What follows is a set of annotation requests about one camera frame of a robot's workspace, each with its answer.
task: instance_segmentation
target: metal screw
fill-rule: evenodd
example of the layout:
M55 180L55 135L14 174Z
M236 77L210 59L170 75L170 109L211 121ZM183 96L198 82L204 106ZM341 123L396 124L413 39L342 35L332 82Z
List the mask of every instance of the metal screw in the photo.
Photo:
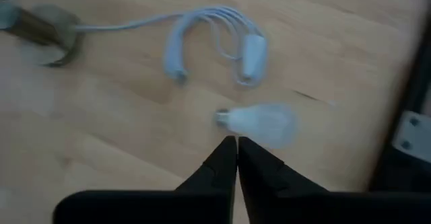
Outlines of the metal screw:
M404 148L405 150L410 150L411 149L411 143L409 141L404 141L404 142L402 142L401 147Z
M412 119L410 119L410 124L412 124L413 126L417 126L419 125L419 120L413 117Z

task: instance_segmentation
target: wood grain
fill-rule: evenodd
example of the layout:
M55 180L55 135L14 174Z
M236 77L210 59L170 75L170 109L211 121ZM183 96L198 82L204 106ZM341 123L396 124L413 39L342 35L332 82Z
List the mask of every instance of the wood grain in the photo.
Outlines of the wood grain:
M263 28L269 62L262 85L238 87L208 25L198 25L180 87L162 66L172 22L90 34L60 69L26 65L15 38L0 35L0 222L49 223L56 203L78 190L173 189L228 134L211 121L215 110L262 102L285 102L300 119L295 143L276 156L330 190L363 190L425 1L17 0L52 3L89 24L231 5ZM234 222L247 223L236 195Z

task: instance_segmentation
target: bulb base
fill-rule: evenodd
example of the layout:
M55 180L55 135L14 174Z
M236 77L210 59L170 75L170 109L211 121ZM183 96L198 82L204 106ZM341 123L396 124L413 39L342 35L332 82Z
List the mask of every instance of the bulb base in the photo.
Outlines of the bulb base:
M215 112L214 119L217 125L227 127L228 119L229 119L229 110L228 109L220 109Z

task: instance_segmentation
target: white cable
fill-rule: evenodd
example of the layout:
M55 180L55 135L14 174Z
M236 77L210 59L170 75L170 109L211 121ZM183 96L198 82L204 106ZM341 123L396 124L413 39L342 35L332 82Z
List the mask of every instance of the white cable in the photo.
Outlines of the white cable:
M245 81L239 73L240 65L238 61L243 57L243 46L246 35L257 35L265 40L262 31L250 20L247 16L238 10L227 6L211 6L196 9L194 11L184 11L172 13L168 15L157 15L148 19L132 21L122 26L75 26L75 30L79 32L99 32L99 31L115 31L138 28L151 23L159 22L171 17L179 17L175 22L166 43L164 53L164 67L169 77L183 82L187 78L187 71L183 64L183 36L187 28L190 28L199 20L204 20L210 24L211 35L215 42L217 51L227 59L234 61L234 78L241 85L253 86L260 82L263 78L265 65L262 65L261 70L257 70L255 77ZM228 54L220 45L220 29L214 20L220 20L229 30L232 35L232 41L235 45L235 54Z

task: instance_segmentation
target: white light bulb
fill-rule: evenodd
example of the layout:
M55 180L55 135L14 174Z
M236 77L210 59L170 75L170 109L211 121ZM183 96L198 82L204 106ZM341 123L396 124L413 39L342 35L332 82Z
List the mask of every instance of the white light bulb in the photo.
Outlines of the white light bulb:
M230 131L269 148L281 148L289 144L297 127L295 114L285 104L219 110L215 119Z

